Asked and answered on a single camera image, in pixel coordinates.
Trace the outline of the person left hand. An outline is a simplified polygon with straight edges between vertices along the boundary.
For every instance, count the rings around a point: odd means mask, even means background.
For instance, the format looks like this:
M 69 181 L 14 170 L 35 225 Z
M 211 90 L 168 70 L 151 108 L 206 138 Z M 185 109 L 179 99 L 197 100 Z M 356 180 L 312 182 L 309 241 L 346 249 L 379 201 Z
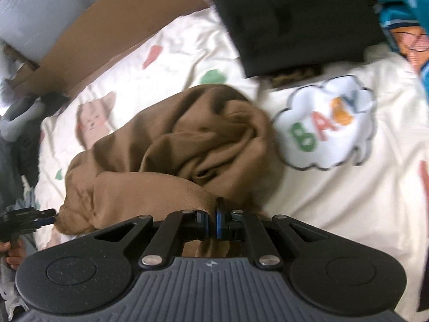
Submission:
M 6 254 L 6 263 L 13 269 L 17 270 L 23 263 L 26 251 L 25 244 L 22 239 L 17 239 L 12 242 L 0 242 L 1 253 Z

